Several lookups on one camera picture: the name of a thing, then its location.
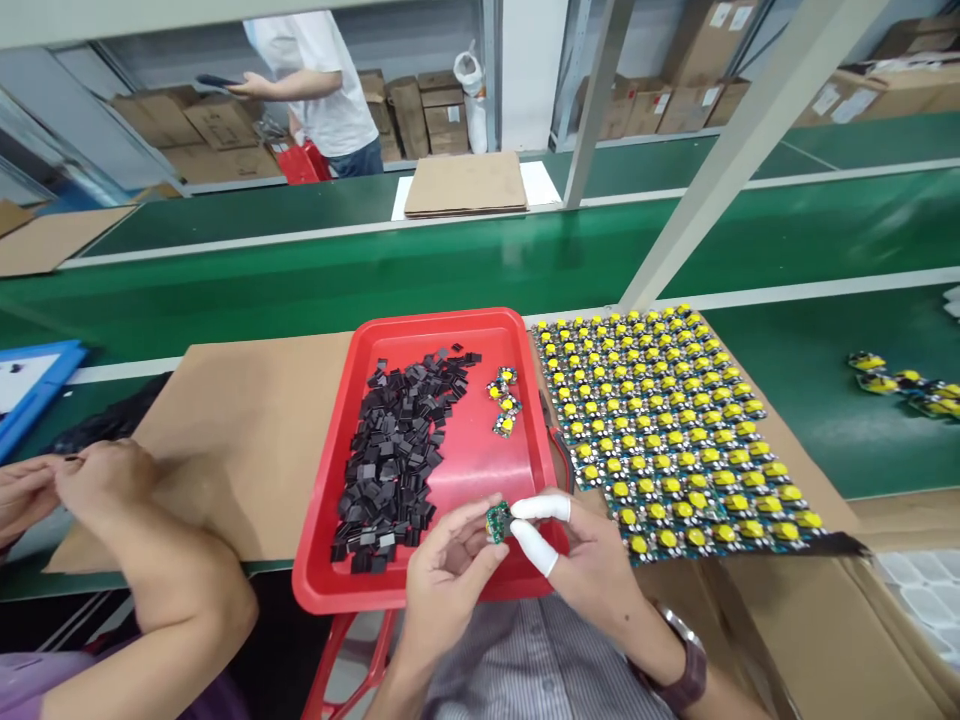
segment circuit board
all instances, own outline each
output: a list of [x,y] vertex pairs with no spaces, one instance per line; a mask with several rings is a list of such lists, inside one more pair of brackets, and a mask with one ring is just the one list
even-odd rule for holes
[[827,534],[758,429],[763,403],[689,306],[532,331],[577,484],[603,492],[634,565]]

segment hand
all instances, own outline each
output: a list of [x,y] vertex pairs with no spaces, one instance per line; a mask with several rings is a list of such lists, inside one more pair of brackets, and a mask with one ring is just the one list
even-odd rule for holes
[[[510,532],[530,562],[570,607],[621,650],[631,654],[628,644],[638,622],[644,629],[649,622],[663,625],[637,586],[620,531],[606,517],[554,488],[519,500],[510,512],[521,518],[510,523]],[[528,522],[544,518],[565,523],[570,535],[569,557],[558,554]]]
[[94,443],[56,474],[57,493],[84,525],[95,526],[113,513],[150,502],[156,484],[153,457],[133,440]]
[[407,611],[398,654],[439,660],[463,637],[480,593],[510,549],[487,539],[487,510],[499,493],[444,515],[410,558]]
[[58,455],[43,455],[0,467],[0,549],[60,504],[53,480],[62,462]]
[[244,73],[243,79],[245,82],[242,85],[228,85],[226,89],[234,95],[254,100],[273,99],[274,83],[267,80],[263,75]]

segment red plastic tray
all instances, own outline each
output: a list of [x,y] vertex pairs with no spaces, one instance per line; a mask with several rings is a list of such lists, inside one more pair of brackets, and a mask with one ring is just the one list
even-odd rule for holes
[[[537,370],[523,320],[517,313],[493,308],[385,318],[362,325],[350,343],[293,565],[294,595],[307,612],[327,615],[386,610],[406,604],[404,587],[413,548],[400,547],[397,561],[380,575],[351,575],[349,558],[340,563],[330,561],[330,546],[338,523],[337,504],[343,493],[360,403],[368,391],[367,378],[374,373],[377,359],[386,358],[389,369],[402,369],[422,362],[427,353],[450,348],[454,343],[463,345],[463,352],[482,353],[483,360],[469,369],[467,394],[454,406],[453,417],[444,428],[446,441],[440,447],[444,461],[427,481],[428,499],[437,506],[434,523],[449,510],[484,495],[502,492],[512,503],[556,485],[540,408]],[[509,439],[493,432],[499,408],[484,389],[496,378],[501,365],[517,368],[519,381],[514,393],[523,404]],[[547,523],[541,526],[541,532],[558,551],[567,552],[567,539],[559,524]],[[511,553],[490,580],[481,601],[516,600],[550,592],[547,581],[516,542],[509,542]]]

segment striped shirt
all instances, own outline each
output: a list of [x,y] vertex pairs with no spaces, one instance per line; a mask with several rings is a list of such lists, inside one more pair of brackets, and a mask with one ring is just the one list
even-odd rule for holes
[[431,720],[675,718],[558,595],[480,605],[433,676]]

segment blue tray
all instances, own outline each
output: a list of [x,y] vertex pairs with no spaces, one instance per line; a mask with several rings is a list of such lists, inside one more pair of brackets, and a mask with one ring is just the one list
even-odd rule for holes
[[87,350],[79,340],[34,345],[0,351],[0,362],[18,362],[44,355],[59,355],[41,378],[33,384],[24,398],[0,422],[0,462],[10,454],[17,443],[30,431],[33,424],[57,397],[60,389],[83,362]]

